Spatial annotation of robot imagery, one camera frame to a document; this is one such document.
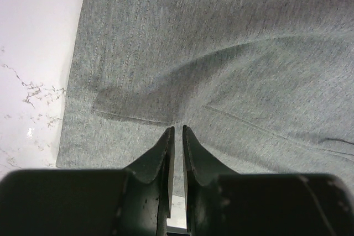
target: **white surface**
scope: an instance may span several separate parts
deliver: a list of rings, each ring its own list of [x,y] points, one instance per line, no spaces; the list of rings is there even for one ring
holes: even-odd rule
[[[0,179],[55,167],[82,0],[0,0]],[[186,228],[184,198],[168,225]]]

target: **gray fabric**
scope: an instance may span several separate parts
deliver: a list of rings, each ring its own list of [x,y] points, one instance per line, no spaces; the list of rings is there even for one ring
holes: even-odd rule
[[[123,167],[181,126],[240,173],[354,192],[354,0],[84,0],[58,167]]]

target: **white marble surface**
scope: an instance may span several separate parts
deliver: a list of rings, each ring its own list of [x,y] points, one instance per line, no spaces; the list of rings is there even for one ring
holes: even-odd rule
[[[82,0],[0,0],[0,178],[55,167]],[[184,198],[168,224],[186,227]]]

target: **stitching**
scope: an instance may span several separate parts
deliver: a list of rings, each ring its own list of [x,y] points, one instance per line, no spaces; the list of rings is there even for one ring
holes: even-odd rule
[[[109,114],[109,115],[117,117],[117,118],[127,118],[127,119],[132,119],[132,120],[137,120],[137,121],[142,121],[142,122],[155,123],[155,124],[169,124],[168,122],[160,122],[160,121],[148,120],[148,119],[143,119],[143,118],[136,118],[136,117],[131,117],[131,116],[120,116],[119,114],[115,114],[115,113],[112,113],[112,112],[106,112],[106,111],[102,111],[102,110],[99,110],[99,109],[95,109],[95,112],[103,113],[103,114]]]
[[[99,62],[99,69],[98,69],[98,72],[97,72],[97,83],[96,83],[96,87],[95,87],[95,92],[98,91],[99,83],[101,82],[103,64],[104,64],[104,59],[103,59],[102,56],[100,56],[100,62]]]
[[[134,19],[134,23],[133,23],[133,29],[132,29],[132,33],[131,33],[131,36],[130,36],[130,41],[129,41],[129,47],[128,47],[128,52],[127,52],[127,58],[126,58],[126,61],[124,62],[124,72],[123,72],[123,75],[122,75],[122,79],[121,79],[121,87],[123,87],[123,81],[126,79],[126,74],[127,74],[127,69],[128,69],[128,62],[130,62],[130,59],[131,59],[131,50],[132,50],[132,41],[133,41],[133,34],[134,34],[134,30],[136,28],[136,24],[137,24],[137,20],[138,20],[138,9],[139,9],[139,6],[141,7],[141,0],[138,0],[137,1],[137,10],[136,10],[136,16],[135,16],[135,19]],[[139,35],[139,43],[137,45],[137,50],[139,50],[140,46],[141,46],[141,39],[142,39],[142,28],[144,28],[144,25],[142,25],[139,29],[140,31],[140,35]],[[124,94],[124,99],[123,99],[123,102],[122,102],[122,107],[125,106],[125,104],[127,103],[127,99],[128,99],[128,94],[130,93],[130,90],[131,90],[131,87],[132,87],[132,81],[133,81],[133,77],[134,77],[134,69],[135,69],[135,65],[136,65],[136,58],[134,60],[132,60],[132,72],[131,74],[129,74],[129,78],[128,78],[128,92]]]
[[[219,112],[219,113],[222,113],[222,114],[227,115],[227,116],[229,116],[229,117],[232,117],[232,118],[234,118],[234,119],[236,119],[236,120],[239,120],[241,124],[243,124],[243,125],[245,125],[245,126],[247,126],[247,127],[249,127],[249,128],[252,128],[252,129],[254,129],[254,130],[257,130],[257,131],[259,131],[259,132],[262,132],[262,133],[264,133],[264,134],[271,135],[271,136],[277,137],[277,138],[282,138],[282,139],[284,139],[284,140],[287,141],[287,142],[296,144],[296,145],[297,145],[299,148],[301,148],[301,149],[305,149],[305,150],[316,149],[316,150],[321,150],[321,151],[328,151],[328,150],[325,150],[325,149],[316,148],[316,147],[314,147],[314,146],[308,146],[308,145],[302,144],[302,143],[300,143],[300,142],[294,141],[294,140],[292,140],[292,139],[286,138],[286,137],[284,137],[284,136],[282,136],[282,135],[280,135],[280,134],[278,134],[278,133],[275,133],[275,132],[270,131],[270,130],[266,130],[266,129],[262,128],[262,127],[259,127],[259,126],[255,125],[255,124],[253,124],[253,123],[247,121],[247,120],[244,120],[244,119],[242,119],[242,118],[240,118],[240,117],[237,117],[237,116],[234,115],[234,114],[231,114],[231,113],[228,113],[228,112],[225,112],[225,111],[221,111],[221,110],[219,110],[219,109],[217,109],[217,108],[214,108],[214,107],[211,107],[211,106],[208,106],[208,105],[203,105],[203,107],[206,108],[206,109],[209,109],[209,110],[211,110],[211,111]],[[339,154],[333,154],[333,155],[334,155],[334,156],[341,157],[341,158],[343,158],[343,159],[345,159],[345,160],[349,160],[349,161],[351,161],[351,162],[354,162],[353,160],[348,159],[348,158],[346,158],[346,157],[343,157],[343,156],[341,156],[341,155],[339,155]]]
[[[84,102],[87,101],[87,95],[88,95],[88,92],[89,92],[89,88],[90,88],[90,85],[91,85],[91,82],[92,82],[92,75],[93,75],[93,65],[96,61],[96,57],[97,57],[97,49],[98,49],[98,45],[100,43],[100,40],[101,40],[101,36],[102,36],[102,28],[104,26],[104,22],[106,21],[106,16],[107,16],[107,10],[108,10],[108,6],[110,4],[110,0],[107,0],[107,3],[106,3],[106,7],[105,7],[105,10],[103,12],[103,15],[102,15],[102,19],[101,19],[101,25],[100,25],[100,31],[98,32],[98,37],[97,37],[97,42],[96,42],[96,45],[95,45],[95,48],[93,50],[93,58],[91,60],[91,67],[90,67],[90,74],[89,74],[89,78],[88,78],[88,84],[87,84],[87,87],[86,87],[86,92],[85,92],[85,96],[84,96]],[[102,68],[99,69],[99,73],[98,73],[98,76],[101,74],[102,72]]]

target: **black plastic object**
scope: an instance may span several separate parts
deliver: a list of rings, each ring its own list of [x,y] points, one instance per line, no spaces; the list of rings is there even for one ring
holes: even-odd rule
[[[239,175],[183,128],[191,235],[354,235],[351,195],[335,176]]]
[[[122,170],[23,170],[0,183],[0,235],[166,235],[174,128]]]

